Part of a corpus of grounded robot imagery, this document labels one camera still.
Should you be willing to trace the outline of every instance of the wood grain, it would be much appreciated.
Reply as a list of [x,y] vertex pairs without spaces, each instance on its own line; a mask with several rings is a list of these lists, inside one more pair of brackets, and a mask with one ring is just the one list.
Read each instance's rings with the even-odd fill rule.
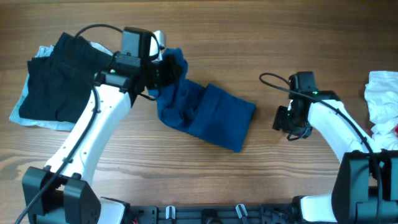
[[[99,196],[133,205],[257,204],[330,192],[339,167],[333,151],[317,132],[288,142],[271,129],[287,95],[264,86],[259,74],[287,78],[312,70],[319,88],[334,90],[367,128],[363,90],[369,72],[398,70],[393,1],[22,2],[0,6],[0,223],[13,222],[24,208],[26,169],[42,167],[68,135],[8,120],[26,61],[63,31],[74,34],[94,23],[162,29],[169,47],[182,48],[187,78],[257,104],[237,154],[166,127],[155,103],[137,99],[106,146],[93,184]],[[84,37],[113,50],[121,39],[106,29]]]

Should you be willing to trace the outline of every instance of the dark blue cloth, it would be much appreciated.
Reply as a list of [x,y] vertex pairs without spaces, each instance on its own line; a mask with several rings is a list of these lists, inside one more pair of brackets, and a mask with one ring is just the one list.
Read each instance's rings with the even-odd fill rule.
[[230,95],[209,84],[206,88],[185,79],[188,63],[181,49],[166,49],[183,67],[183,75],[174,84],[149,94],[158,97],[157,113],[167,126],[196,136],[213,144],[240,152],[255,104]]

